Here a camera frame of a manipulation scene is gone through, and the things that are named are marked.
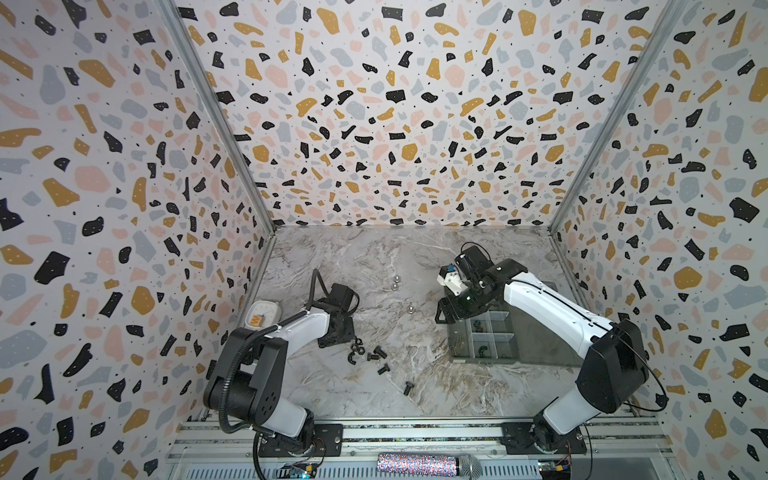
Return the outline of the grey compartment organizer box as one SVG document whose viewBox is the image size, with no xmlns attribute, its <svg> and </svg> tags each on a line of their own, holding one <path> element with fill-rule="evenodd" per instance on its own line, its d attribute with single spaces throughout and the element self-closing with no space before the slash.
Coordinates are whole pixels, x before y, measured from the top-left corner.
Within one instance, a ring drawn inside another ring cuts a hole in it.
<svg viewBox="0 0 768 480">
<path fill-rule="evenodd" d="M 473 330 L 482 322 L 483 333 Z M 578 367 L 582 359 L 561 338 L 526 312 L 501 301 L 470 319 L 447 326 L 450 361 L 480 365 L 543 365 Z M 480 358 L 478 349 L 488 347 L 488 356 Z"/>
</svg>

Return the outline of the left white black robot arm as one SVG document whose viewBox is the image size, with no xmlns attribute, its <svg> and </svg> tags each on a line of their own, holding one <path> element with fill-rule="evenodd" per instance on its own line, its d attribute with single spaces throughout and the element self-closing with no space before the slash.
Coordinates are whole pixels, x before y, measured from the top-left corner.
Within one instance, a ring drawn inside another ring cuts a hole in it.
<svg viewBox="0 0 768 480">
<path fill-rule="evenodd" d="M 218 413 L 220 429 L 252 429 L 305 450 L 314 440 L 314 415 L 282 396 L 287 360 L 318 340 L 324 346 L 355 338 L 352 315 L 359 295 L 333 284 L 299 313 L 260 330 L 240 327 L 206 373 L 204 405 Z"/>
</svg>

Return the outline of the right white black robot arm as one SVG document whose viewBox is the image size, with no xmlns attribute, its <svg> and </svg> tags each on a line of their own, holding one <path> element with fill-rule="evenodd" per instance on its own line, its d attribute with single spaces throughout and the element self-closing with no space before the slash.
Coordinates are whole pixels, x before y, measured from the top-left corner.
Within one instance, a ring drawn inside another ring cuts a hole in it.
<svg viewBox="0 0 768 480">
<path fill-rule="evenodd" d="M 511 448 L 557 452 L 567 437 L 600 414 L 616 412 L 651 375 L 639 328 L 615 323 L 555 292 L 521 263 L 493 262 L 477 245 L 441 267 L 444 296 L 435 320 L 452 324 L 487 312 L 498 302 L 529 314 L 563 340 L 581 358 L 575 385 L 539 411 L 506 440 Z"/>
</svg>

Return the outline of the white square container orange label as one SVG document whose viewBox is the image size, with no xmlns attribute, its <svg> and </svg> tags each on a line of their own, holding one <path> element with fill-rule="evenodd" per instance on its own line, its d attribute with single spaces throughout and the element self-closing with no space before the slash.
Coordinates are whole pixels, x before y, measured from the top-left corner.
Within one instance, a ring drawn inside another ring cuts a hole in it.
<svg viewBox="0 0 768 480">
<path fill-rule="evenodd" d="M 247 310 L 243 326 L 251 330 L 269 327 L 280 320 L 281 312 L 281 307 L 276 302 L 256 300 Z"/>
</svg>

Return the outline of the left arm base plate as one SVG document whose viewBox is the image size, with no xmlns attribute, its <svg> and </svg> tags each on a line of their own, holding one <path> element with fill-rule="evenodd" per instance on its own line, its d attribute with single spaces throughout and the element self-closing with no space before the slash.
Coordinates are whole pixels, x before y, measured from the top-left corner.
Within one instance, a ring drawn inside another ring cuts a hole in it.
<svg viewBox="0 0 768 480">
<path fill-rule="evenodd" d="M 260 441 L 260 458 L 339 457 L 344 439 L 342 423 L 320 423 L 305 426 L 297 437 L 282 434 Z"/>
</svg>

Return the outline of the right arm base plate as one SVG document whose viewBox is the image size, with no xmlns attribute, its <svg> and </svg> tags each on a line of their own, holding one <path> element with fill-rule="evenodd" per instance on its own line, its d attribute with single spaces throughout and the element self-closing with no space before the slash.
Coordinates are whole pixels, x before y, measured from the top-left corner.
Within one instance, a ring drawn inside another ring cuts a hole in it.
<svg viewBox="0 0 768 480">
<path fill-rule="evenodd" d="M 578 429 L 561 435 L 543 421 L 502 423 L 500 443 L 509 455 L 565 455 L 588 452 L 584 437 Z"/>
</svg>

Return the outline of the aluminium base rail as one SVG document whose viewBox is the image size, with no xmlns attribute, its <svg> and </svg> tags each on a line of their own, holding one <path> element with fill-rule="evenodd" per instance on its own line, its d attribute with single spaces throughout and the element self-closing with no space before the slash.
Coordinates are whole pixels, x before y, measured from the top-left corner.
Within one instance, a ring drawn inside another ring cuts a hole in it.
<svg viewBox="0 0 768 480">
<path fill-rule="evenodd" d="M 320 419 L 305 451 L 290 453 L 252 431 L 225 434 L 211 421 L 187 422 L 163 479 L 437 479 L 442 458 L 458 479 L 681 479 L 658 422 L 598 417 L 555 452 L 522 444 L 521 418 Z"/>
</svg>

